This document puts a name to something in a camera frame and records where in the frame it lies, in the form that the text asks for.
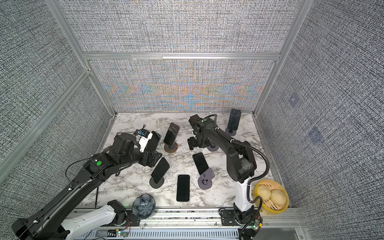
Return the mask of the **blue case phone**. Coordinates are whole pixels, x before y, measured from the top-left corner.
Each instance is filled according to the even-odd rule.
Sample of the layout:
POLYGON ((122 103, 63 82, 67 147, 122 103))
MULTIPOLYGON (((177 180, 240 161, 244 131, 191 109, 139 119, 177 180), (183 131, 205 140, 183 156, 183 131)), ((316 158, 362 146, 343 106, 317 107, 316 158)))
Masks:
POLYGON ((209 169, 208 163, 207 163, 203 153, 194 154, 193 160, 195 162, 195 165, 197 167, 199 175, 202 175, 203 173, 205 173, 209 169))

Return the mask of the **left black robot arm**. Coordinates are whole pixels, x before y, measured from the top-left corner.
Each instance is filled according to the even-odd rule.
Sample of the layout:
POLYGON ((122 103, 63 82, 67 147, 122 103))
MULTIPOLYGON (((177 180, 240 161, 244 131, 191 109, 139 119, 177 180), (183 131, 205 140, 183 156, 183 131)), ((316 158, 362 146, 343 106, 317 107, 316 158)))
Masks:
POLYGON ((47 205, 26 219, 17 219, 12 230, 21 240, 64 239, 71 233, 62 225, 71 211, 112 175, 133 164, 154 167, 162 154, 141 150, 135 135, 117 134, 113 145, 87 159, 73 180, 47 205))

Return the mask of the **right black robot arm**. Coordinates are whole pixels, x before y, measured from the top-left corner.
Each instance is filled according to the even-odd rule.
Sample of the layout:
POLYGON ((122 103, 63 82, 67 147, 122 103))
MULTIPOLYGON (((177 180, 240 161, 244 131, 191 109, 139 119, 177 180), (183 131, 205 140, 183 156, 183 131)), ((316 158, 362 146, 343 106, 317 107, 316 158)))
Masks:
POLYGON ((226 154, 227 172, 235 182, 234 218, 244 225, 252 219, 255 212, 251 199, 251 184, 264 178, 270 171, 270 162, 267 157, 247 141, 241 142, 232 138, 217 125, 217 115, 212 114, 205 118, 193 115, 189 118, 193 129, 193 137, 188 139, 191 150, 194 148, 208 148, 214 143, 226 154), (254 153, 263 158, 266 163, 265 171, 255 176, 257 164, 254 153))

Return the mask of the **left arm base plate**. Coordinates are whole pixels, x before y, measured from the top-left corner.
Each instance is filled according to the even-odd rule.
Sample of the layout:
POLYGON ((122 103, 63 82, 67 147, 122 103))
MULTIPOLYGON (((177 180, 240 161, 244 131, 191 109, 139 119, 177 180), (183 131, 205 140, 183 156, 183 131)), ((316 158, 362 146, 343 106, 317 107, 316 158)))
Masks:
POLYGON ((113 225, 117 227, 138 227, 140 225, 140 219, 133 214, 132 210, 127 210, 125 213, 120 212, 117 213, 114 220, 113 225))

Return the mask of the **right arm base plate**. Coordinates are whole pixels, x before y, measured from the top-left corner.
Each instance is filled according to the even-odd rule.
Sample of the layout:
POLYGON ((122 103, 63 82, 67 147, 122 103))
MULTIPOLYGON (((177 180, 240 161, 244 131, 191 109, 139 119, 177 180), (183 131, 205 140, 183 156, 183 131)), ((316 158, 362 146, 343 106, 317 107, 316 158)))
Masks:
POLYGON ((246 220, 237 220, 234 214, 234 209, 226 209, 226 208, 220 208, 219 209, 219 215, 221 218, 222 226, 228 227, 228 226, 244 226, 250 219, 252 221, 250 222, 250 226, 256 226, 259 227, 260 225, 263 226, 263 218, 260 215, 257 215, 256 217, 252 218, 253 213, 251 213, 251 216, 249 219, 246 220))

